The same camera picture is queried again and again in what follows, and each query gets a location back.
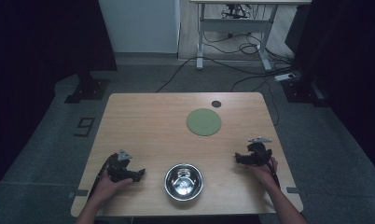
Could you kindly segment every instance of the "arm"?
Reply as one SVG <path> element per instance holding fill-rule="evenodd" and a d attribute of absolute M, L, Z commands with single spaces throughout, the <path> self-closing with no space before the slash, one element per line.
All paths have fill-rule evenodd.
<path fill-rule="evenodd" d="M 95 188 L 94 193 L 86 202 L 79 216 L 77 217 L 76 224 L 88 224 L 94 223 L 95 216 L 101 205 L 105 203 L 108 199 L 112 198 L 113 195 L 118 191 L 118 189 L 130 184 L 132 179 L 124 179 L 117 183 L 112 182 L 109 179 L 107 171 L 105 170 L 101 175 L 100 181 Z"/>
<path fill-rule="evenodd" d="M 278 161 L 275 158 L 271 158 L 274 169 L 277 169 Z M 295 206 L 286 198 L 281 192 L 278 186 L 275 184 L 274 179 L 271 176 L 270 169 L 267 166 L 256 167 L 253 165 L 246 165 L 246 167 L 252 170 L 257 179 L 262 183 L 263 187 L 269 194 L 272 204 L 274 205 L 275 212 L 280 218 L 283 224 L 299 224 L 308 223 L 303 215 L 295 208 Z"/>

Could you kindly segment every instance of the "black curtain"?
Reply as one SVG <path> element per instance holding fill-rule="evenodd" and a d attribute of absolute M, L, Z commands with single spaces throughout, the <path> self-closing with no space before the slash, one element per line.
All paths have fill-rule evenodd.
<path fill-rule="evenodd" d="M 296 64 L 375 165 L 375 1 L 313 0 Z"/>
<path fill-rule="evenodd" d="M 0 179 L 79 69 L 117 70 L 97 0 L 0 0 Z"/>

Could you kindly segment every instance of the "desk leg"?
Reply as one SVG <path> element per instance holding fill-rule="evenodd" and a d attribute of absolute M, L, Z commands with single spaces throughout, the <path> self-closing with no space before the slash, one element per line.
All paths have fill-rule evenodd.
<path fill-rule="evenodd" d="M 199 17 L 199 44 L 197 46 L 197 64 L 196 64 L 196 69 L 197 70 L 202 70 L 203 69 L 203 64 L 202 64 L 202 36 L 204 35 L 204 29 L 202 28 L 202 22 L 204 20 L 204 11 L 205 11 L 205 4 L 201 4 L 201 15 Z"/>
<path fill-rule="evenodd" d="M 266 32 L 263 35 L 261 44 L 257 46 L 257 52 L 259 53 L 260 59 L 266 71 L 272 70 L 271 65 L 269 63 L 269 55 L 266 52 L 266 46 L 267 46 L 267 41 L 269 41 L 271 27 L 274 24 L 274 18 L 275 18 L 275 13 L 277 12 L 277 8 L 278 8 L 278 5 L 274 5 L 272 7 L 271 15 L 269 18 L 269 24 L 266 27 Z"/>

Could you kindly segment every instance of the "black circle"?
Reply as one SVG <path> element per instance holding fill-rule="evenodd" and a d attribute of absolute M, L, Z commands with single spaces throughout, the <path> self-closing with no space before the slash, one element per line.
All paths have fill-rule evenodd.
<path fill-rule="evenodd" d="M 219 101 L 213 101 L 212 106 L 215 108 L 219 108 L 220 106 L 222 106 L 222 103 L 220 103 Z"/>

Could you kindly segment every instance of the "equipment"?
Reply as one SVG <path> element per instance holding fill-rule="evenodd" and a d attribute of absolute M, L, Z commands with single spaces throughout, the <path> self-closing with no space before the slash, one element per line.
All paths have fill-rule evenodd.
<path fill-rule="evenodd" d="M 237 163 L 254 166 L 262 166 L 264 164 L 267 164 L 271 171 L 272 178 L 274 179 L 277 186 L 280 187 L 280 181 L 278 180 L 274 165 L 272 164 L 272 151 L 271 149 L 266 149 L 263 144 L 264 142 L 272 142 L 272 140 L 259 137 L 248 139 L 248 142 L 252 142 L 252 144 L 247 146 L 248 151 L 252 151 L 252 153 L 250 155 L 241 155 L 240 153 L 236 152 L 235 158 Z"/>
<path fill-rule="evenodd" d="M 101 175 L 103 174 L 105 169 L 107 169 L 109 178 L 115 183 L 128 178 L 131 178 L 133 182 L 139 182 L 141 180 L 141 177 L 145 173 L 145 169 L 142 169 L 138 172 L 128 171 L 127 166 L 129 165 L 131 158 L 132 156 L 130 156 L 122 149 L 120 150 L 119 154 L 115 153 L 111 155 L 105 161 L 103 167 L 96 176 L 89 194 L 89 198 L 91 197 L 92 193 L 94 193 L 95 188 L 97 187 L 97 184 L 100 181 Z"/>

